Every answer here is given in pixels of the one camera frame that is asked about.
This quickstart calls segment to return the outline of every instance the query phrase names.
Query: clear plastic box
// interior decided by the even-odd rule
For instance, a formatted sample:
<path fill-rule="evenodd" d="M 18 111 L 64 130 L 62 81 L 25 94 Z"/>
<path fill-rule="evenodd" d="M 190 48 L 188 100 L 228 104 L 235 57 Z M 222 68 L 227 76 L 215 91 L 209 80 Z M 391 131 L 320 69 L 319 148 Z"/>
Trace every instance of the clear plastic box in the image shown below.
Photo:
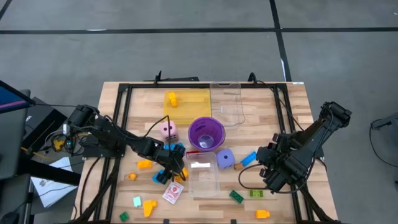
<path fill-rule="evenodd" d="M 213 197 L 220 193 L 217 158 L 214 152 L 187 154 L 189 193 L 192 197 Z"/>
<path fill-rule="evenodd" d="M 238 82 L 210 83 L 211 117 L 225 128 L 244 123 L 241 84 Z"/>

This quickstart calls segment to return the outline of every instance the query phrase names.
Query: yellow tray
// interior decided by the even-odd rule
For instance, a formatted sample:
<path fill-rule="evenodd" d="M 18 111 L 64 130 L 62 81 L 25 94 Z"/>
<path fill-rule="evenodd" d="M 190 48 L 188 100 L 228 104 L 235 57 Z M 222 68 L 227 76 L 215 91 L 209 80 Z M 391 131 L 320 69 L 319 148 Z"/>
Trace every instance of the yellow tray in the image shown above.
<path fill-rule="evenodd" d="M 170 92 L 177 97 L 176 107 L 171 105 Z M 175 124 L 191 124 L 197 118 L 211 117 L 210 90 L 166 90 L 163 114 L 169 115 Z"/>

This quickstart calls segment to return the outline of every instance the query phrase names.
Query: concrete floor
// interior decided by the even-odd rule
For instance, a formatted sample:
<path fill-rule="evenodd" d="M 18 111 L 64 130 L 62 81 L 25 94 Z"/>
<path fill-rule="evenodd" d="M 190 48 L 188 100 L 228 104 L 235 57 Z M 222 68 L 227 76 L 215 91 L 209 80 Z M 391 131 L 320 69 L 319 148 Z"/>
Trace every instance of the concrete floor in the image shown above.
<path fill-rule="evenodd" d="M 276 3 L 284 28 L 398 27 L 398 2 L 393 0 Z M 269 2 L 262 0 L 13 0 L 0 21 L 0 30 L 272 26 Z M 340 220 L 395 223 L 396 169 L 374 156 L 368 131 L 372 120 L 398 111 L 398 33 L 283 36 L 292 80 L 305 82 L 314 117 L 331 100 L 353 112 L 351 124 L 324 146 Z M 159 70 L 163 77 L 198 76 L 203 81 L 245 80 L 250 72 L 264 81 L 284 80 L 272 32 L 0 35 L 0 49 L 2 80 L 56 104 L 97 105 L 104 81 L 148 80 Z M 72 109 L 60 111 L 69 115 Z M 374 132 L 373 139 L 380 155 L 398 164 L 392 130 Z M 66 222 L 74 197 L 36 215 L 35 222 Z"/>

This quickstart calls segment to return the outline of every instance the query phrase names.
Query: pink dice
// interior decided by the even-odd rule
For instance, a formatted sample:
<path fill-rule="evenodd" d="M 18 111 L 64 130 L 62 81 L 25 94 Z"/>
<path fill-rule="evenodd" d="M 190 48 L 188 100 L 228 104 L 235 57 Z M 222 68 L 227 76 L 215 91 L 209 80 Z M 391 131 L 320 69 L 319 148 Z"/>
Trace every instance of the pink dice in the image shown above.
<path fill-rule="evenodd" d="M 169 128 L 170 128 L 170 140 L 171 141 L 177 140 L 178 139 L 177 128 L 175 128 L 175 124 L 173 121 L 170 121 L 170 127 L 167 127 L 167 122 L 160 124 L 160 133 L 163 135 L 166 141 L 168 141 Z"/>

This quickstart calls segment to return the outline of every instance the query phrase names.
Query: paper sheet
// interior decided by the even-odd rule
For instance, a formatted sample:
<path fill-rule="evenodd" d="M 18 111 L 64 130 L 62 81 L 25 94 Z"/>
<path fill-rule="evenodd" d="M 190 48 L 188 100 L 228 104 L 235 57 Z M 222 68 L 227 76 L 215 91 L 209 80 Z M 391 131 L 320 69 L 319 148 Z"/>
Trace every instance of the paper sheet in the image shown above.
<path fill-rule="evenodd" d="M 50 166 L 64 167 L 62 169 L 72 171 L 72 168 L 70 167 L 69 157 L 64 157 L 56 162 L 53 162 L 50 164 Z M 49 192 L 40 197 L 40 199 L 43 203 L 43 206 L 45 208 L 48 208 L 49 206 L 53 205 L 55 202 L 60 200 L 63 196 L 65 196 L 66 194 L 68 194 L 69 192 L 71 192 L 72 190 L 77 188 L 77 186 L 73 186 L 70 184 L 61 184 L 58 182 L 54 182 L 52 180 L 46 180 L 46 179 L 41 179 L 41 178 L 37 178 L 37 177 L 31 177 L 31 179 L 32 179 L 32 182 L 33 182 L 33 184 L 37 190 L 37 193 L 39 195 L 42 195 L 50 190 L 54 190 L 54 191 Z"/>

